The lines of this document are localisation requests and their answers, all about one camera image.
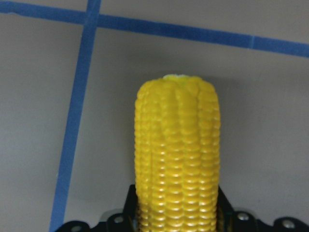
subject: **screw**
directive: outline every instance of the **screw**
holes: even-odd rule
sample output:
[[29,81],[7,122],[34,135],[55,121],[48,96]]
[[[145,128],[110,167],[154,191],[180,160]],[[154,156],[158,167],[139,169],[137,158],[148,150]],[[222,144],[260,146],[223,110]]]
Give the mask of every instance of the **screw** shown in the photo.
[[295,228],[295,224],[292,221],[290,221],[290,220],[283,220],[282,221],[282,225],[285,228],[288,228],[288,229],[294,229]]
[[82,231],[82,227],[81,226],[73,226],[71,228],[71,232],[79,232]]
[[239,220],[242,220],[242,221],[248,221],[249,220],[249,215],[246,214],[246,213],[239,213],[237,214],[237,217]]
[[124,221],[124,218],[122,216],[117,216],[114,218],[115,223],[121,223]]

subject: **horizontal blue tape strip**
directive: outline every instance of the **horizontal blue tape strip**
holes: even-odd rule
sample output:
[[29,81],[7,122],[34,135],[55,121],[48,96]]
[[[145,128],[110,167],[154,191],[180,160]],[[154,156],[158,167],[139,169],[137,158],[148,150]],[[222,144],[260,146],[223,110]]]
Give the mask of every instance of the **horizontal blue tape strip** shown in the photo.
[[85,12],[0,0],[0,13],[84,24]]
[[98,27],[309,58],[309,44],[247,34],[194,28],[102,14],[98,19]]
[[64,222],[100,3],[100,0],[89,0],[87,5],[86,21],[76,65],[49,232],[54,232]]

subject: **blue tape line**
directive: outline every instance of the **blue tape line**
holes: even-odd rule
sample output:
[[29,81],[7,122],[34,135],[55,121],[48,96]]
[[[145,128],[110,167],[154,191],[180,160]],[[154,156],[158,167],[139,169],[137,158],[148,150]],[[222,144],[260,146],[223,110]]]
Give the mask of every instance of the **blue tape line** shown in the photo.
[[15,13],[26,17],[42,18],[74,24],[84,24],[85,21],[85,12],[82,11],[32,5],[13,1],[0,1],[0,13]]
[[64,222],[100,3],[101,0],[89,0],[87,5],[86,21],[76,65],[49,232],[54,232]]
[[194,28],[102,14],[98,19],[98,27],[309,58],[309,44],[258,37],[247,34]]

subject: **gray surface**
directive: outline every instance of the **gray surface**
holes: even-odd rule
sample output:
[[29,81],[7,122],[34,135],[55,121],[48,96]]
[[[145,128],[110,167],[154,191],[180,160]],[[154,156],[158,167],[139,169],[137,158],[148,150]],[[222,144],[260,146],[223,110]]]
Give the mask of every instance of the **gray surface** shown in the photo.
[[81,26],[0,14],[0,231],[47,231]]
[[[101,13],[309,43],[308,7],[303,0],[106,0]],[[46,231],[82,27],[0,14],[0,28],[0,231]],[[95,225],[123,207],[134,182],[136,93],[147,80],[185,73],[217,89],[221,187],[231,203],[268,223],[285,215],[309,223],[308,61],[98,29],[65,219]]]
[[167,73],[212,82],[222,111],[221,186],[262,220],[308,221],[308,60],[207,43],[99,29],[66,220],[95,225],[121,208],[134,181],[134,100]]

